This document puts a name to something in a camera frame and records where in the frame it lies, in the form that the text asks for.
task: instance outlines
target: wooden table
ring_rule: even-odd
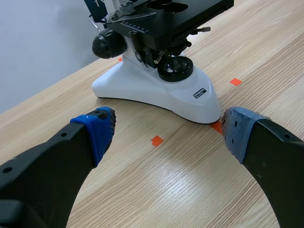
[[[242,106],[304,139],[304,1],[236,0],[190,37],[222,110]],[[97,99],[91,83],[118,60],[98,60],[0,115],[0,163],[103,105],[117,114],[110,150],[75,202],[69,228],[278,227],[262,190],[221,135],[161,108]],[[239,86],[229,83],[233,78]],[[164,139],[157,148],[156,135]]]

